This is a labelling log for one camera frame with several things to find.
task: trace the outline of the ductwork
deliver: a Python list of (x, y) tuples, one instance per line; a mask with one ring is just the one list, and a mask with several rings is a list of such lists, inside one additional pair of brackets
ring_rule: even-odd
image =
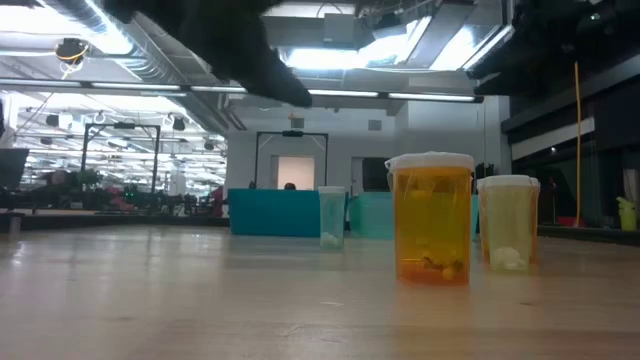
[[(110, 53), (126, 53), (131, 56), (130, 60), (118, 60), (118, 63), (140, 80), (164, 84), (187, 82), (187, 79), (173, 68), (169, 61), (152, 56), (148, 49), (143, 49), (122, 25), (113, 21), (92, 0), (37, 1), (43, 6), (56, 10), (69, 21), (79, 22), (89, 29), (95, 35), (92, 37), (92, 42), (101, 50)], [(199, 125), (206, 131), (217, 133), (228, 131), (229, 124), (225, 117), (229, 115), (224, 114), (228, 110), (209, 107), (193, 94), (174, 100), (193, 112)]]

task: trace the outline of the black monitor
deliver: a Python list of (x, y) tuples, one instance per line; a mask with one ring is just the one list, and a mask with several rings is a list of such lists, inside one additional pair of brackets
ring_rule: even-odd
[(29, 149), (0, 149), (0, 186), (16, 189), (27, 162)]

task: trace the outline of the table surface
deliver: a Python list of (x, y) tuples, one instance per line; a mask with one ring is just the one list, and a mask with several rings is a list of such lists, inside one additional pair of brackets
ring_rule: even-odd
[(0, 243), (0, 359), (638, 359), (640, 249), (541, 239), (528, 275), (398, 283), (393, 245), (105, 227)]

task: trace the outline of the wooden table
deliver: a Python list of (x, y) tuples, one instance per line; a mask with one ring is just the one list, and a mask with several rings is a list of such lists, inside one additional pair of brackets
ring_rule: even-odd
[(391, 242), (107, 227), (0, 244), (0, 359), (639, 359), (640, 249), (541, 239), (536, 274), (412, 287)]

